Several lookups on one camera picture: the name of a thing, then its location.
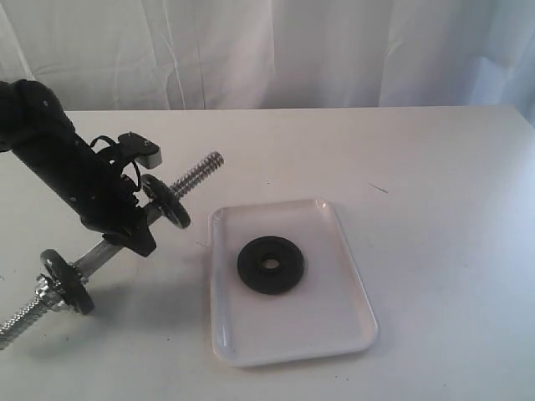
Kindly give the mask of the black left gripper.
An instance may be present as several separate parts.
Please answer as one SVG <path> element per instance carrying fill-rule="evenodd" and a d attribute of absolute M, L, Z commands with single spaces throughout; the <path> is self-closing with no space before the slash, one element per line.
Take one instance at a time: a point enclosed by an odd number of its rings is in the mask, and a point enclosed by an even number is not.
<path fill-rule="evenodd" d="M 140 256 L 149 256 L 156 249 L 156 242 L 145 221 L 145 213 L 138 206 L 135 193 L 140 191 L 139 180 L 123 174 L 127 165 L 121 159 L 118 142 L 95 152 L 93 141 L 69 143 L 68 172 L 75 175 L 69 185 L 69 200 L 83 225 L 92 231 L 103 233 L 103 238 L 114 246 L 130 249 Z"/>

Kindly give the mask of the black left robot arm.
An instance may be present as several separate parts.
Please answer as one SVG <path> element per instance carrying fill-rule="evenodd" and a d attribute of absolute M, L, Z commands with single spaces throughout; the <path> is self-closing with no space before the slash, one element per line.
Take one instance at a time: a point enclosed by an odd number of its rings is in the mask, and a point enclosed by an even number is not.
<path fill-rule="evenodd" d="M 54 92 L 38 81 L 1 84 L 1 150 L 12 151 L 79 216 L 82 224 L 104 239 L 141 256 L 156 248 L 146 211 L 138 205 L 141 180 L 124 175 L 127 165 L 153 169 L 161 150 L 148 139 L 128 132 L 94 151 L 76 133 Z"/>

